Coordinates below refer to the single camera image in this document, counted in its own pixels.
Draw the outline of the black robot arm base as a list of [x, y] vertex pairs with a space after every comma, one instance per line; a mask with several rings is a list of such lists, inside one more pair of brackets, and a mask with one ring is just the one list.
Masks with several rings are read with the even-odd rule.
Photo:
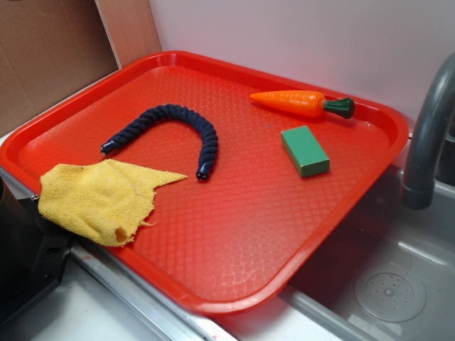
[[72, 235], [43, 218], [37, 199], [17, 199], [1, 181], [1, 325], [55, 290]]

